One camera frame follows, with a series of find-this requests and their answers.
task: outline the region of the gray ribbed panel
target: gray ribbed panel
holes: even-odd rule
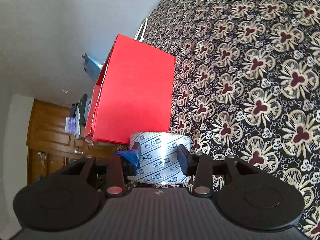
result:
[[[222,217],[209,199],[185,188],[133,188],[107,201],[88,223],[58,233],[21,231],[14,240],[302,240],[296,228],[278,233],[251,232]]]

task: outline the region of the roll of tape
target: roll of tape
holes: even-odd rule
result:
[[[140,132],[130,137],[130,149],[135,142],[141,145],[138,174],[128,180],[149,184],[179,184],[189,181],[177,160],[177,146],[183,144],[190,151],[190,137],[165,132]]]

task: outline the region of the white rope handle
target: white rope handle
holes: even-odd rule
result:
[[[143,37],[143,36],[144,36],[144,33],[145,33],[145,31],[146,31],[146,28],[147,28],[148,18],[145,18],[145,19],[142,21],[142,23],[141,23],[141,25],[140,25],[140,28],[139,28],[139,30],[137,31],[137,33],[136,33],[136,35],[135,35],[135,37],[134,37],[135,40],[138,39],[138,36],[139,36],[139,34],[140,34],[140,32],[141,32],[141,29],[142,29],[143,24],[144,24],[144,28],[143,28],[143,31],[142,31],[141,38],[140,38],[139,42],[143,42],[143,41],[144,41],[144,37]]]

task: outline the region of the ceiling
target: ceiling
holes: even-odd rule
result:
[[[116,35],[134,37],[159,1],[0,0],[0,74],[13,93],[77,102],[94,86],[81,55],[103,63]]]

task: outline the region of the black circular disc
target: black circular disc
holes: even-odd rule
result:
[[[298,190],[267,174],[239,176],[218,193],[217,204],[227,218],[255,230],[292,226],[304,209]]]
[[[98,192],[79,176],[66,174],[25,187],[13,201],[23,226],[41,231],[74,228],[92,218],[99,207]]]

